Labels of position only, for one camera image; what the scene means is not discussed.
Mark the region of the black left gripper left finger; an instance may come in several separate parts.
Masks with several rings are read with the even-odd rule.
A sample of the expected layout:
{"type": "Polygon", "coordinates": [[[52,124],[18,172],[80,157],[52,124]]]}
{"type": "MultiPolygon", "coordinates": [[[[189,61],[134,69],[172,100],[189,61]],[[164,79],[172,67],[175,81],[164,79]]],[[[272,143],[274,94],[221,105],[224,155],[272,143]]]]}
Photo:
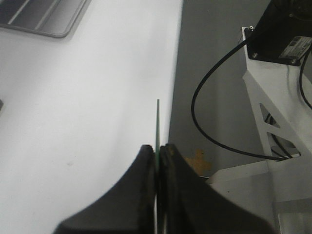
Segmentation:
{"type": "Polygon", "coordinates": [[[96,202],[63,220],[56,234],[153,234],[155,155],[142,145],[122,178],[96,202]]]}

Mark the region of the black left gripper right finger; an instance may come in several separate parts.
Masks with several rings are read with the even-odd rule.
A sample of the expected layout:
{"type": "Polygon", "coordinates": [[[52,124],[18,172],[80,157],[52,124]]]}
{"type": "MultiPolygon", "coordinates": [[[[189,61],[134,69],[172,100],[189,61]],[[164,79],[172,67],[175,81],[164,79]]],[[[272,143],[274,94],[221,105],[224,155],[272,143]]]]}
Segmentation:
{"type": "Polygon", "coordinates": [[[273,234],[264,219],[206,184],[173,144],[160,147],[161,199],[169,234],[273,234]]]}

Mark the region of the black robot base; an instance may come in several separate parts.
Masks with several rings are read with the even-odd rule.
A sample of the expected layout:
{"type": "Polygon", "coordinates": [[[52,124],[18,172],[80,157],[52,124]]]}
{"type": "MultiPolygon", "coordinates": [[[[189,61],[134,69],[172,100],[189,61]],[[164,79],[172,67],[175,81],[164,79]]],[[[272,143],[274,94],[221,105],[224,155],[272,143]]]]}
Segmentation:
{"type": "Polygon", "coordinates": [[[245,29],[249,59],[299,66],[312,44],[312,2],[272,0],[255,29],[245,29]]]}

